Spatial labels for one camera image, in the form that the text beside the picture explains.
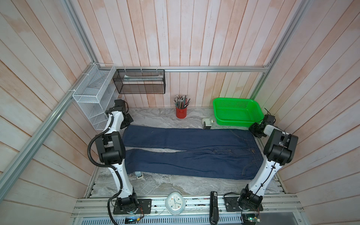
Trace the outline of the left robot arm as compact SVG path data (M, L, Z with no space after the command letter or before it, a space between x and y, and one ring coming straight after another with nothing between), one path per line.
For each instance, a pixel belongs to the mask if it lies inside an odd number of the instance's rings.
M128 113L128 104L122 99L114 101L114 107L105 111L108 118L105 129L97 134L88 144L87 155L89 161L101 168L108 168L111 172L117 192L108 199L107 210L111 222L116 225L111 208L115 199L114 207L124 209L128 214L136 213L138 209L137 195L131 185L125 167L126 148L120 131L128 127L133 119Z

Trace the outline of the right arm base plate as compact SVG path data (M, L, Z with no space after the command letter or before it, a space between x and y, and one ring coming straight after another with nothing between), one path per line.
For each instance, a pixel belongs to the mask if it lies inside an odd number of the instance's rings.
M224 202L227 212L247 212L247 211L263 211L262 197L255 196L253 198L244 198L238 200L238 196L225 196Z

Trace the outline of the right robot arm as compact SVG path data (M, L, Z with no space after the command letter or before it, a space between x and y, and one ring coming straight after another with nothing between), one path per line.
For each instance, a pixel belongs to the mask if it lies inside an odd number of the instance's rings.
M264 160L259 171L237 199L239 208L243 211L259 208L272 178L282 166L289 164L294 158L298 136L278 128L275 121L275 116L268 113L260 123L256 122L249 127L255 137L269 139L263 149Z

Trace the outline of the dark blue denim trousers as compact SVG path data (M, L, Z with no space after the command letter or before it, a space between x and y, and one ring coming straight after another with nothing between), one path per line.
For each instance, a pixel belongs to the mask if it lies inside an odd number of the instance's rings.
M252 180L263 162L255 138L246 130L131 125L122 138L128 173Z

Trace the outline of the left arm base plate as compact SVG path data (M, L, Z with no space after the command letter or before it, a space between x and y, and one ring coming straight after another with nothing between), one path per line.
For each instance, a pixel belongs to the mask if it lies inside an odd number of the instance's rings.
M115 207L112 211L114 215L141 215L141 214L150 214L152 209L152 200L151 199L138 199L138 205L134 204L126 206L118 206L118 203L115 203Z

